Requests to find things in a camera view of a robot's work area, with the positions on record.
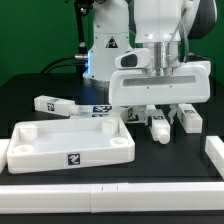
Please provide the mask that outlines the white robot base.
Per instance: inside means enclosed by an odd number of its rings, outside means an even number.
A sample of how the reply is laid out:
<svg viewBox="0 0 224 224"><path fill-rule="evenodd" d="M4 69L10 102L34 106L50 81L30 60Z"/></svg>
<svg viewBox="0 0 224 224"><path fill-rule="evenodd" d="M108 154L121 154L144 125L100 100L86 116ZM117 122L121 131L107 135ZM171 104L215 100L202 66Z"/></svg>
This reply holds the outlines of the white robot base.
<svg viewBox="0 0 224 224"><path fill-rule="evenodd" d="M93 4L93 46L88 51L88 83L104 85L116 71L115 59L131 49L129 10L125 0L95 0Z"/></svg>

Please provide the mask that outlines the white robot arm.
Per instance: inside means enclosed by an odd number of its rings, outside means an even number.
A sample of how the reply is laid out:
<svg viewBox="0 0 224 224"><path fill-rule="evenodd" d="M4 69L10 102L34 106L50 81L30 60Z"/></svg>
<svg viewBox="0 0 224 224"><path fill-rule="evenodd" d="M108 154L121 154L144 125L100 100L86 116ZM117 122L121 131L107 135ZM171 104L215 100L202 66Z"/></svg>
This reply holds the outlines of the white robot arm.
<svg viewBox="0 0 224 224"><path fill-rule="evenodd" d="M169 105L210 98L208 60L193 59L181 44L208 34L217 21L215 0L134 0L130 6L135 48L115 60L109 85L114 106Z"/></svg>

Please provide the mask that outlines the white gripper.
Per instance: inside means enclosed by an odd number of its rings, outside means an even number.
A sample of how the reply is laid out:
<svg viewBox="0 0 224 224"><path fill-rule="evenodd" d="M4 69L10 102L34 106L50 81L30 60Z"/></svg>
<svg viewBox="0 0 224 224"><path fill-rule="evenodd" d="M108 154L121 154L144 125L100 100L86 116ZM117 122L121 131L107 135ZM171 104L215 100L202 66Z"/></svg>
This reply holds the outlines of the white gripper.
<svg viewBox="0 0 224 224"><path fill-rule="evenodd" d="M170 105L170 124L178 104L201 103L210 98L209 61L182 63L170 76L149 76L143 69L119 70L109 85L109 103L113 106L139 106L139 119L148 125L147 105Z"/></svg>

